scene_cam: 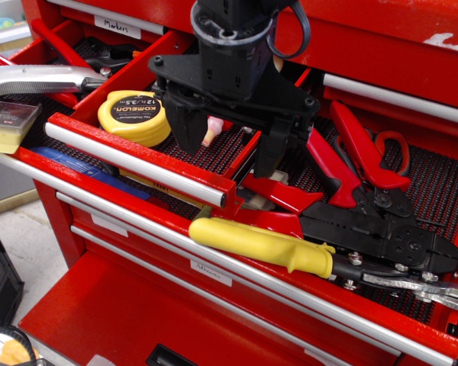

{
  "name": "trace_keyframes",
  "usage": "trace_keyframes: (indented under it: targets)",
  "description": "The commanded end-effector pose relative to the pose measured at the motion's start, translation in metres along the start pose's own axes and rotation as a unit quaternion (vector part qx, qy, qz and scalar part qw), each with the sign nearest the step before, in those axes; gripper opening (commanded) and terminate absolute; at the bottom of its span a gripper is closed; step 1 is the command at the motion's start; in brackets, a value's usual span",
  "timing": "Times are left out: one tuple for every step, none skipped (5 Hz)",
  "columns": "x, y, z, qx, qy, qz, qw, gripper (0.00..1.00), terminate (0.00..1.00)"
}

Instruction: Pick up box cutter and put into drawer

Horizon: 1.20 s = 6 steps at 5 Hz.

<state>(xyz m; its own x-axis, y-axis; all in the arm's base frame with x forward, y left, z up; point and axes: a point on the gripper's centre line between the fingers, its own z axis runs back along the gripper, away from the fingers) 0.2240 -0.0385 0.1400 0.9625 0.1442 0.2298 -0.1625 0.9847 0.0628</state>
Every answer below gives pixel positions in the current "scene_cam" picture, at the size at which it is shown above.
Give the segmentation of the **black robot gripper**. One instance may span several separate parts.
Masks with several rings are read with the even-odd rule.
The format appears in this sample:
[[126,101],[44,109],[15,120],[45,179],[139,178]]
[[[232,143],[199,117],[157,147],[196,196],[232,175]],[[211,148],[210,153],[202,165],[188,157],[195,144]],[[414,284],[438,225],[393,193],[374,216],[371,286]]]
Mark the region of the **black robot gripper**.
[[[298,49],[276,47],[279,13],[291,8],[302,30]],[[253,174],[271,176],[287,149],[304,144],[309,118],[318,102],[276,70],[273,57],[301,55],[311,27],[299,1],[196,1],[190,23],[198,53],[155,56],[156,95],[179,147],[190,155],[200,149],[208,116],[224,118],[262,132]]]

